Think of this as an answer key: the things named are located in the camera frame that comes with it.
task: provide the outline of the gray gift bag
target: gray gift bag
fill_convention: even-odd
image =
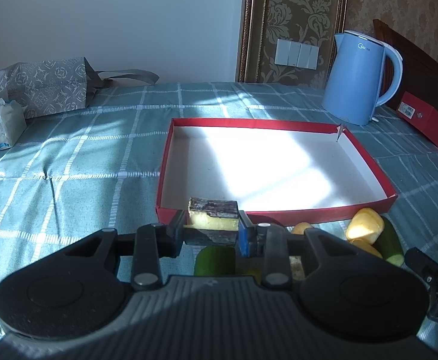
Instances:
[[[102,79],[98,73],[114,74]],[[16,100],[25,107],[24,115],[29,119],[86,108],[97,89],[120,78],[155,84],[159,76],[139,69],[95,71],[83,57],[19,62],[0,70],[0,98]]]

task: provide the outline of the kettle lid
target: kettle lid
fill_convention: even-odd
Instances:
[[[374,43],[379,44],[381,46],[384,46],[384,44],[380,40],[374,39],[371,36],[365,35],[363,33],[360,33],[360,32],[357,32],[357,31],[352,31],[352,30],[345,30],[344,32],[348,33],[348,34],[351,34],[351,35],[354,35],[354,36],[358,36],[359,38],[362,38],[364,40],[374,42]]]

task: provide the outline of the teal checkered cloth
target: teal checkered cloth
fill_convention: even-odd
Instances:
[[[103,227],[131,233],[157,221],[160,163],[173,117],[236,117],[339,124],[320,106],[322,92],[280,84],[161,84],[108,88],[90,107],[31,121],[0,151],[0,281]],[[392,181],[399,198],[388,218],[403,248],[438,262],[438,149],[387,107],[379,122],[348,125]],[[344,236],[347,221],[323,223]],[[197,248],[161,259],[164,277],[192,274]],[[131,260],[119,276],[129,280]],[[419,337],[438,349],[438,325]]]

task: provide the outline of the light switch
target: light switch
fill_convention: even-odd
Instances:
[[[297,60],[299,59],[299,51],[300,51],[300,43],[299,42],[290,42],[289,48],[289,66],[297,66]]]
[[[289,40],[278,39],[276,47],[276,57],[274,63],[276,65],[287,65],[289,61]]]
[[[317,59],[319,58],[319,48],[311,46],[311,53],[307,62],[307,69],[317,69]]]
[[[309,44],[302,44],[300,47],[299,58],[297,60],[298,68],[306,68],[308,65],[308,58],[311,55],[311,46]]]

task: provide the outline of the white label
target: white label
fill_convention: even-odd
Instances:
[[[410,105],[404,102],[401,102],[397,111],[399,111],[401,114],[404,114],[409,119],[412,119],[412,116],[414,116],[414,112],[416,111],[416,109],[410,107]]]

